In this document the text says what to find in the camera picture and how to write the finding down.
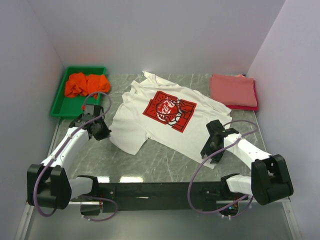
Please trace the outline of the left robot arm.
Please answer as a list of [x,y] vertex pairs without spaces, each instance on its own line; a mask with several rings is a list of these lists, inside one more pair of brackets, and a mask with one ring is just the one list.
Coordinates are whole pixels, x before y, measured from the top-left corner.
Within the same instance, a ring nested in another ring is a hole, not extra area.
[[56,149],[40,164],[27,170],[27,202],[37,208],[65,209],[70,200],[84,196],[88,201],[100,195],[96,176],[79,175],[70,179],[67,172],[78,152],[90,139],[104,140],[110,136],[100,105],[87,104],[83,113],[68,126]]

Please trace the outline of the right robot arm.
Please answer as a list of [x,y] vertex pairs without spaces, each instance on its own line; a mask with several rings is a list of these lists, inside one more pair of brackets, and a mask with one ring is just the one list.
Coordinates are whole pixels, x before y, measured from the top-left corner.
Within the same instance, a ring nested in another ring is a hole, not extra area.
[[200,155],[218,164],[226,151],[240,159],[251,171],[250,176],[233,173],[220,179],[219,193],[230,200],[236,194],[249,195],[262,206],[293,195],[294,187],[283,156],[272,155],[244,139],[234,128],[219,120],[206,124],[209,137]]

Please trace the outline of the folded pink t-shirt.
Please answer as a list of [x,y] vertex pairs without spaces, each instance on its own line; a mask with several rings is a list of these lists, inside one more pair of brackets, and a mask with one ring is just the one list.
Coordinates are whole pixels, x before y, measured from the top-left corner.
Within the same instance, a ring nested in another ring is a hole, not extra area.
[[226,106],[258,107],[256,81],[253,78],[213,74],[209,87],[211,98]]

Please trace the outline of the orange t-shirt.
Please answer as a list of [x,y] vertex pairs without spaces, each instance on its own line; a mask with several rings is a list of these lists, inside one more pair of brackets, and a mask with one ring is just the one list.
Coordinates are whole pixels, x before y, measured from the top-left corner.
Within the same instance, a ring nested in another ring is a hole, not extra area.
[[89,74],[85,75],[82,72],[73,73],[69,76],[65,83],[64,96],[67,98],[75,98],[77,96],[87,97],[93,94],[95,100],[98,99],[98,93],[108,93],[111,89],[111,84],[104,74]]

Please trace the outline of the green plastic tray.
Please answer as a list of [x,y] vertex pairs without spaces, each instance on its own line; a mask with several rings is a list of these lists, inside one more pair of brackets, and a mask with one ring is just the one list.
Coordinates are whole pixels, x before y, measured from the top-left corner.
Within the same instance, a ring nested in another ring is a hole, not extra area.
[[76,65],[67,67],[51,108],[51,115],[53,117],[73,120],[83,113],[84,103],[95,105],[101,104],[101,94],[98,94],[97,99],[94,99],[93,97],[97,92],[93,92],[88,96],[76,96],[74,98],[69,98],[64,95],[66,82],[69,79],[69,76],[75,73],[84,73],[85,75],[105,75],[107,77],[107,69],[104,66]]

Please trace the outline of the white printed t-shirt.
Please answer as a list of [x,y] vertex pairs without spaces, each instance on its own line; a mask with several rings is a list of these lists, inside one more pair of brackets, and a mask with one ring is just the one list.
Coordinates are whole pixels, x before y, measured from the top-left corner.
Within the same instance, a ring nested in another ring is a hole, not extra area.
[[110,141],[136,155],[151,139],[201,163],[201,150],[210,136],[206,125],[214,120],[230,122],[231,109],[197,90],[146,71],[143,75],[145,80],[133,81],[122,95]]

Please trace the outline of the black base beam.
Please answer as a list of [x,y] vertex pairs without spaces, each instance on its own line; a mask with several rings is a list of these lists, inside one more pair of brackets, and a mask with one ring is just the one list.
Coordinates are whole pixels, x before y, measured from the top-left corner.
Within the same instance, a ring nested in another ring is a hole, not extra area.
[[[104,198],[114,201],[119,211],[188,210],[188,182],[126,182],[100,183],[95,193],[80,196],[81,200]],[[192,205],[204,212],[222,207],[220,201],[233,202],[242,193],[223,190],[217,181],[194,182],[191,186]]]

